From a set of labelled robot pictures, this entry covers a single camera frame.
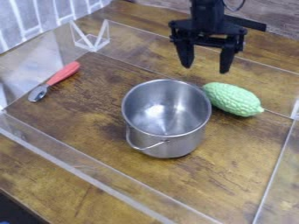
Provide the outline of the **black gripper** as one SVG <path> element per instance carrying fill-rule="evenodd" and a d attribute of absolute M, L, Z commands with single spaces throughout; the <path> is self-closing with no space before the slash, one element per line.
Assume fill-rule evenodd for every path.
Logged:
<path fill-rule="evenodd" d="M 168 26 L 181 65 L 192 66 L 193 47 L 211 46 L 221 48 L 219 72 L 229 71 L 235 53 L 243 50 L 247 29 L 232 24 L 224 18 L 223 0 L 191 0 L 191 17 L 173 20 Z"/>

